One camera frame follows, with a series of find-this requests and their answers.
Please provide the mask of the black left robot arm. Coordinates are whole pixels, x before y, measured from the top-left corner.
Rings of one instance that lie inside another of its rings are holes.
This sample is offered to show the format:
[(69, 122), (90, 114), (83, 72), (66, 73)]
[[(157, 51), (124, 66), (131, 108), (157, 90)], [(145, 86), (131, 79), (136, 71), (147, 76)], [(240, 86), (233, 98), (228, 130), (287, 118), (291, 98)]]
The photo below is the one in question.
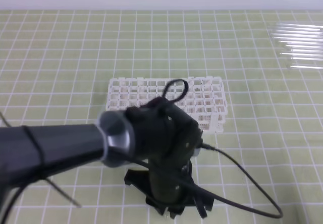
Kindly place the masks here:
[(1, 202), (13, 188), (100, 160), (108, 167), (148, 161), (147, 171), (129, 171), (159, 213), (180, 209), (192, 195), (191, 162), (202, 131), (176, 105), (162, 102), (106, 111), (88, 125), (1, 128)]

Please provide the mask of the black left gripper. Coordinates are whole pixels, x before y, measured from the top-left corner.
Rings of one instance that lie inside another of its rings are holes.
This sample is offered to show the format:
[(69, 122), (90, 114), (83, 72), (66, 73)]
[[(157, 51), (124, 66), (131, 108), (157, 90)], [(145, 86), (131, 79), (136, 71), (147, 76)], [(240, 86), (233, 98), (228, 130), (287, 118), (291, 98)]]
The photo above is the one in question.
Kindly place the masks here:
[[(197, 190), (192, 178), (190, 157), (155, 157), (150, 158), (148, 164), (165, 174), (160, 175), (152, 169), (128, 170), (124, 183), (144, 194), (146, 204), (153, 207), (159, 215), (164, 215), (166, 209), (184, 209), (187, 206), (195, 206), (201, 218), (206, 218), (207, 211), (212, 211), (214, 199)], [(180, 185), (171, 176), (189, 183), (192, 189)]]

